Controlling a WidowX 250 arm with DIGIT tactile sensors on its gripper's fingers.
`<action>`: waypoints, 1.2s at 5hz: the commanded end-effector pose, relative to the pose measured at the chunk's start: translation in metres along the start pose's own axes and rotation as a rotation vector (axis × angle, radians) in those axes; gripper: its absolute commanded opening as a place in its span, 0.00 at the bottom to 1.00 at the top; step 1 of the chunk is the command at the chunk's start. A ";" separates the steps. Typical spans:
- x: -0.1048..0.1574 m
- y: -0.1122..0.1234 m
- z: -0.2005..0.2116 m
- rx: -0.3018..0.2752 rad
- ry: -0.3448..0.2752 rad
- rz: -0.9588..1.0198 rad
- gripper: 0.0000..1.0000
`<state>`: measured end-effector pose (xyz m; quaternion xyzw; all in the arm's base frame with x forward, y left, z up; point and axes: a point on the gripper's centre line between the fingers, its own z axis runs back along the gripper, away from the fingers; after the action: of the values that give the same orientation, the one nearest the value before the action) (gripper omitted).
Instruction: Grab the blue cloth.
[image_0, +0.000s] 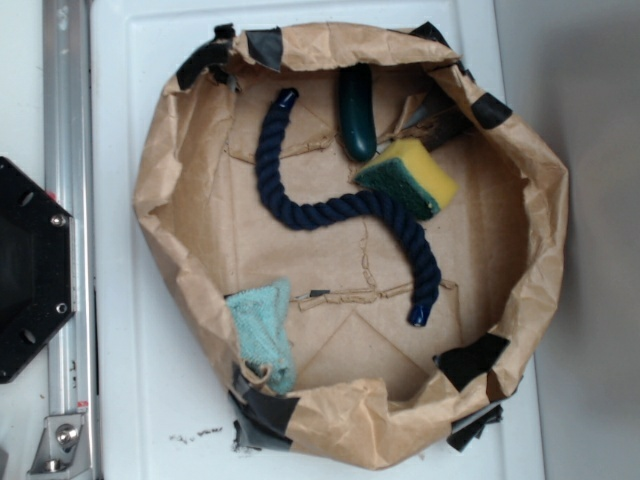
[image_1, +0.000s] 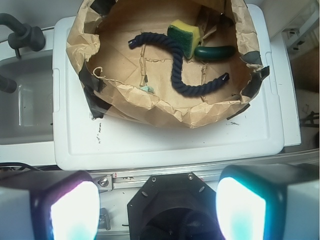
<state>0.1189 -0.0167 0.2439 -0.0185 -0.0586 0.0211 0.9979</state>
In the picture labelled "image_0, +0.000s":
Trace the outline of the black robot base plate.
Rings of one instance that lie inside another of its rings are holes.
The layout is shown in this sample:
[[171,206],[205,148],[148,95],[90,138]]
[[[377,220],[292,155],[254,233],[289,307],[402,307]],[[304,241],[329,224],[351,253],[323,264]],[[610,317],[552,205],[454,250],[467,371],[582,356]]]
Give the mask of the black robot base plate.
[[73,217],[1,159],[1,382],[14,381],[74,313]]

